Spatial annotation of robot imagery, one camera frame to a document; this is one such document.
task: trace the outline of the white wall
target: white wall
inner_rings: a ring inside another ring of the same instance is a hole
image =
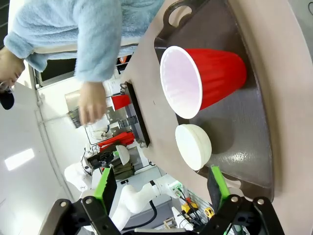
[[[35,235],[58,198],[68,198],[50,164],[35,115],[34,92],[15,90],[11,110],[0,107],[0,230],[4,235]],[[8,171],[4,160],[32,148],[35,157]]]
[[[109,80],[104,83],[107,91],[107,96],[119,91],[119,80]],[[75,77],[57,82],[55,84],[43,87],[38,90],[42,97],[42,105],[40,109],[44,120],[59,117],[68,112],[65,94],[79,90],[81,83]],[[106,118],[99,124],[98,127],[106,127]],[[73,163],[81,160],[84,147],[88,144],[83,127],[75,129],[73,123],[68,117],[50,120],[45,122],[46,131],[48,133],[51,146],[58,162],[59,168],[63,173],[65,168]],[[90,137],[92,143],[99,142],[99,140]],[[80,191],[78,191],[72,184],[68,183],[74,199],[79,198]]]

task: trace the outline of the hand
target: hand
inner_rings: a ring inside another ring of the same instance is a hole
[[[12,87],[24,69],[23,59],[16,57],[6,47],[0,50],[0,83],[6,82]]]
[[[100,120],[107,109],[102,82],[85,82],[80,89],[79,114],[82,125]]]

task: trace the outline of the white bowl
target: white bowl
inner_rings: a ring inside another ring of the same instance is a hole
[[[128,149],[123,145],[117,145],[116,150],[118,151],[119,158],[123,165],[129,162],[130,155]]]
[[[200,170],[209,161],[212,145],[202,128],[193,124],[179,125],[175,138],[179,152],[190,168]]]

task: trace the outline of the black cable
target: black cable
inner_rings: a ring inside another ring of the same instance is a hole
[[[208,203],[209,204],[209,206],[210,207],[212,207],[213,208],[213,205],[211,204],[211,203],[209,203],[209,202],[205,202],[205,201],[203,201],[201,198],[199,198],[199,197],[197,197],[198,198],[198,201],[200,202],[200,203],[202,203],[202,205],[204,206],[204,207],[207,207],[207,205],[206,205],[206,203]]]
[[[108,132],[109,132],[109,130],[110,130],[110,125],[108,125],[108,129],[107,129],[106,133],[108,133]]]
[[[179,223],[179,226],[178,226],[178,228],[180,229],[180,225],[181,225],[181,223],[184,221],[184,220],[186,220],[187,218],[184,218],[180,223]]]
[[[91,166],[91,173],[90,173],[90,176],[92,177],[93,175],[93,166]]]
[[[197,224],[197,225],[199,225],[199,226],[201,225],[201,223],[199,223],[197,220],[195,220],[195,219],[193,219],[191,217],[190,217],[190,221],[195,223],[195,224]]]
[[[84,150],[85,150],[85,151],[84,151],[84,154],[83,154],[83,157],[82,157],[80,163],[81,163],[81,165],[82,165],[83,170],[84,170],[88,175],[91,176],[91,173],[88,172],[88,171],[86,171],[86,169],[85,169],[84,166],[83,166],[83,159],[84,159],[84,156],[85,156],[85,154],[86,154],[86,148],[84,148]]]
[[[190,209],[192,210],[192,212],[193,212],[193,214],[195,214],[195,217],[199,220],[199,221],[201,221],[201,218],[200,218],[200,216],[198,215],[198,213],[197,213],[197,211],[195,210],[195,208],[190,204],[190,202],[188,202],[185,198],[183,198],[183,197],[180,197],[182,200],[184,200],[186,203],[187,203],[187,205],[190,207]]]
[[[141,168],[135,170],[135,172],[138,171],[138,170],[141,170],[141,169],[143,169],[143,168],[145,168],[145,167],[147,167],[147,166],[150,166],[150,164],[149,164],[149,165],[146,165],[146,166],[143,166],[143,167],[141,167]]]
[[[98,145],[94,145],[94,146],[91,147],[92,154],[94,154],[94,150],[96,150],[96,151],[98,152],[97,147],[98,147]]]
[[[86,132],[86,135],[87,135],[87,138],[88,138],[88,141],[89,141],[89,144],[90,144],[90,145],[99,144],[99,143],[101,143],[101,142],[103,142],[103,141],[106,141],[106,140],[109,140],[109,139],[110,139],[110,138],[109,138],[109,139],[106,139],[106,140],[102,140],[102,141],[100,141],[100,142],[98,142],[98,143],[91,143],[91,142],[90,142],[90,139],[89,139],[89,135],[88,135],[87,130],[86,130],[86,127],[84,127],[84,129],[85,129],[85,132]]]
[[[152,162],[150,160],[148,160],[148,162],[149,162],[149,165],[155,166],[155,164],[152,164]]]
[[[152,216],[152,218],[149,219],[147,222],[145,222],[143,224],[139,224],[139,225],[131,226],[131,227],[126,227],[126,228],[123,229],[123,231],[130,230],[130,229],[135,229],[135,228],[140,228],[140,227],[143,227],[143,226],[145,226],[147,224],[150,224],[152,221],[154,221],[154,219],[157,217],[157,209],[156,209],[155,205],[153,204],[152,200],[149,203],[150,203],[150,206],[151,206],[151,208],[153,209],[153,212],[154,212],[154,215]]]
[[[178,188],[178,190],[181,192],[181,194],[183,195],[183,197],[180,197],[182,200],[184,200],[187,205],[190,207],[190,209],[192,210],[192,212],[195,214],[195,217],[199,220],[199,222],[201,222],[200,216],[198,215],[197,211],[194,209],[194,207],[186,200],[185,194],[182,192],[182,190],[180,188]]]

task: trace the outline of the light blue fuzzy sweater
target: light blue fuzzy sweater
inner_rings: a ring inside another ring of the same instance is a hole
[[[110,79],[116,59],[129,48],[121,38],[142,36],[164,0],[28,0],[4,45],[43,71],[48,59],[77,58],[81,81]],[[77,44],[77,52],[34,53],[36,47]]]

